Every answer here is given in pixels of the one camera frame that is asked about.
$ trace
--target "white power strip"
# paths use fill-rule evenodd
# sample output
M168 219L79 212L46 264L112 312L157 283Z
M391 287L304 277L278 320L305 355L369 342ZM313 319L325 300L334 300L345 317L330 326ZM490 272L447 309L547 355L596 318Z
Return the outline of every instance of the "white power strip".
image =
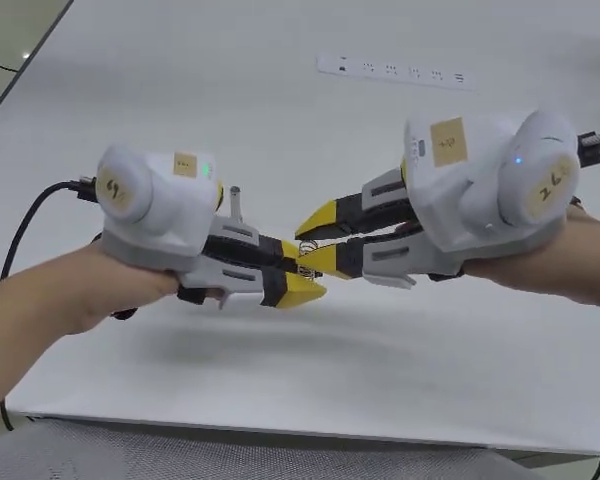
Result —
M362 60L344 55L319 55L317 66L321 73L343 77L368 78L450 90L474 90L473 84L466 74L452 70Z

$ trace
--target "white table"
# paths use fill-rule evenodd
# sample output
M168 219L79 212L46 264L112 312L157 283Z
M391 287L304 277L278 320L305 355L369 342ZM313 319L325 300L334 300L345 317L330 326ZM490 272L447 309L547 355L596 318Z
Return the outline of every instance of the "white table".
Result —
M587 72L547 70L541 82L492 57L487 67L461 43L453 58L473 66L479 96L323 76L313 62L324 50L443 60L439 47L448 43L428 53L407 48L434 17L409 16L404 2L377 2L373 15L361 1L194 3L81 0L69 10L0 108L0 266L39 191L93 174L112 141L214 152L225 184L242 187L246 219L290 238L324 200L397 164L412 110L533 107L573 100L585 82L600 89ZM492 82L496 67L512 82L506 96ZM560 79L561 89L546 78ZM565 105L581 128L600 129L600 100ZM586 172L579 194L600 214L600 167ZM59 194L34 221L15 268L86 243L100 223L96 206ZM325 285L325 298L284 313L225 315L169 300L133 321L105 322L54 346L9 406L135 423L599 450L599 310L468 278L422 279L411 292Z

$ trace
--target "metal pin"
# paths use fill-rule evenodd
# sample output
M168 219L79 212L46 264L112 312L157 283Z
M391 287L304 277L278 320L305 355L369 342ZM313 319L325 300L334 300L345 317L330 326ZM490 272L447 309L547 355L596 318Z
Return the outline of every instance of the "metal pin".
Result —
M231 193L231 218L242 222L242 212L240 210L240 187L235 185L229 190Z

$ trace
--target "hand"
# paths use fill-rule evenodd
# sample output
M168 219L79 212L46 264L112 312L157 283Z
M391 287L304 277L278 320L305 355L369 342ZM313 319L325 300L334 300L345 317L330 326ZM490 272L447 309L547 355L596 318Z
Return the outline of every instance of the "hand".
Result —
M588 272L599 271L591 264L588 246L599 237L600 221L581 207L571 205L562 232L549 244L529 253L496 259L470 260L463 266L468 275L489 279L499 285L526 292L560 295L579 303L594 302L595 282Z
M70 253L61 261L74 269L86 286L82 314L70 333L85 332L113 312L154 303L178 290L175 275L120 263L102 251L100 242Z

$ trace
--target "handwritten label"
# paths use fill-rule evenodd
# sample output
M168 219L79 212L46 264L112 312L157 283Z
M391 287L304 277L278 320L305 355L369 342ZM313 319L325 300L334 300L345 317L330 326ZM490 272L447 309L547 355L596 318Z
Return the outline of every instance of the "handwritten label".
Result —
M106 167L101 168L96 176L96 193L98 194L98 201L102 202L104 200L120 211L126 210L133 199L132 193Z
M462 117L431 125L431 144L436 167L466 162L469 154Z
M561 155L551 166L545 177L538 182L527 196L527 211L537 220L560 199L569 188L569 177L573 175L574 161Z
M186 153L176 153L173 156L173 174L195 178L198 175L198 157Z

